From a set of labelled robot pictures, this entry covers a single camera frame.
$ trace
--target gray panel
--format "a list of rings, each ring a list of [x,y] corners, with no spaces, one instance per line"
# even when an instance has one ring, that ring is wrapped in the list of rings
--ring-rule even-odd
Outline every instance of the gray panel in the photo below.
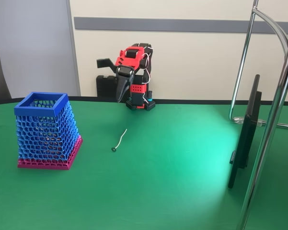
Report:
[[[67,0],[0,0],[0,58],[12,97],[77,96]]]
[[[90,18],[74,17],[78,30],[126,30],[166,32],[246,33],[248,21],[189,20],[189,19],[140,19],[140,18]],[[278,22],[288,34],[288,22]],[[254,22],[253,33],[273,34],[266,22]]]
[[[80,80],[79,80],[79,72],[78,72],[78,63],[77,63],[77,55],[76,55],[76,46],[75,46],[75,37],[73,35],[73,27],[72,27],[72,16],[71,16],[71,7],[70,1],[66,0],[67,3],[67,13],[68,13],[68,22],[69,22],[69,31],[70,31],[70,38],[71,38],[71,49],[72,49],[72,56],[73,56],[73,64],[75,70],[75,83],[77,87],[77,95],[81,96],[81,89],[80,89]]]

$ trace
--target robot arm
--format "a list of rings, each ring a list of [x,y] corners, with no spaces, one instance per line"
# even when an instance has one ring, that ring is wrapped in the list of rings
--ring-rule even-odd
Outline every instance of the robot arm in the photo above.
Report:
[[[131,99],[127,101],[129,108],[150,110],[155,106],[152,101],[152,91],[148,91],[152,52],[153,48],[150,44],[134,44],[120,51],[115,65],[108,58],[97,60],[98,68],[110,67],[116,74],[117,102],[120,102],[126,91],[130,89]],[[136,74],[140,69],[144,70],[143,75]]]

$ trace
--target gray wall stripe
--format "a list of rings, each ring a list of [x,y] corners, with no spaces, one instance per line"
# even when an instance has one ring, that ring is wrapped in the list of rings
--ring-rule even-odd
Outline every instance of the gray wall stripe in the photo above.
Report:
[[[248,21],[74,17],[78,30],[245,33]],[[288,34],[288,22],[278,22]],[[253,33],[273,34],[266,22],[256,21]]]

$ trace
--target green tabletop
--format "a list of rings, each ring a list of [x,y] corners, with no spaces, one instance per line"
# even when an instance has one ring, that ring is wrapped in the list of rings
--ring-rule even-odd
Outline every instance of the green tabletop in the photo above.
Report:
[[[69,171],[17,168],[15,105],[0,105],[0,230],[235,229],[264,128],[229,190],[242,127],[228,120],[229,105],[147,112],[72,101],[83,144]],[[262,105],[260,118],[269,109]],[[288,123],[288,106],[280,122]],[[288,230],[288,130],[276,131],[247,229]]]

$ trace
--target wire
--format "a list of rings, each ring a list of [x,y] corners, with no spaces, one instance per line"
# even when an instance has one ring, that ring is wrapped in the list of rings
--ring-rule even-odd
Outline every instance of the wire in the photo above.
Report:
[[[146,49],[146,48],[148,48],[148,49],[153,49],[152,47],[149,47],[149,46],[144,47],[144,49]]]
[[[147,55],[146,64],[145,64],[146,68],[144,69],[144,71],[147,72],[149,78],[148,78],[148,82],[143,82],[143,84],[148,84],[150,82],[150,79],[151,79],[150,73],[148,72],[148,69],[147,69],[149,66],[149,55],[147,53],[144,53],[143,56],[144,55]]]
[[[143,94],[143,99],[147,104],[149,104],[149,102],[146,100],[146,98],[144,96],[145,96],[145,93]]]
[[[124,134],[126,133],[126,131],[127,131],[127,129],[125,129],[123,135],[121,135],[120,140],[119,140],[119,143],[118,143],[118,145],[115,147],[115,149],[117,149],[118,146],[120,145],[121,139],[123,138],[123,136],[124,136]]]

